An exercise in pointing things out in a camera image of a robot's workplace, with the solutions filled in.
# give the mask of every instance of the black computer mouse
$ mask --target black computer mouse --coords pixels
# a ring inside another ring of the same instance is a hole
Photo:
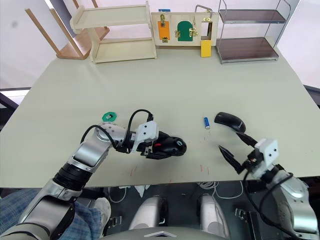
[[[162,152],[170,156],[182,156],[187,151],[187,145],[181,138],[169,136],[164,140],[157,141],[152,150],[155,153]]]
[[[245,123],[237,116],[226,112],[219,112],[214,119],[217,124],[226,125],[236,132],[244,133],[246,131]]]

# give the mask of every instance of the brown shelf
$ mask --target brown shelf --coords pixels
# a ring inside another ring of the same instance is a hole
[[[217,39],[221,63],[277,60],[279,55],[264,37]]]
[[[221,9],[219,14],[225,24],[284,24],[286,22],[277,10],[272,9]]]

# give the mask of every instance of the metal shelf rack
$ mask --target metal shelf rack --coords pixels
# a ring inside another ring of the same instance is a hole
[[[278,12],[281,1],[288,5],[287,18]],[[220,9],[221,2],[224,3],[225,9]],[[220,38],[216,40],[216,49],[221,64],[279,58],[274,47],[291,14],[291,6],[287,0],[279,0],[275,9],[227,9],[225,0],[220,0],[218,12],[223,23]],[[269,26],[263,37],[223,38],[225,24],[269,24]],[[283,24],[273,46],[266,39],[271,24]]]

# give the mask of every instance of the blue battery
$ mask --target blue battery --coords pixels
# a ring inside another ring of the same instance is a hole
[[[209,120],[207,117],[204,117],[204,126],[206,129],[210,129],[210,124],[209,124]]]

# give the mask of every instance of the green door panel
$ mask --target green door panel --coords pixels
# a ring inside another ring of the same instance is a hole
[[[190,36],[189,29],[193,29],[191,22],[181,21],[178,23],[177,30],[178,32],[180,32],[180,37],[178,37],[178,41],[192,42],[193,37]]]

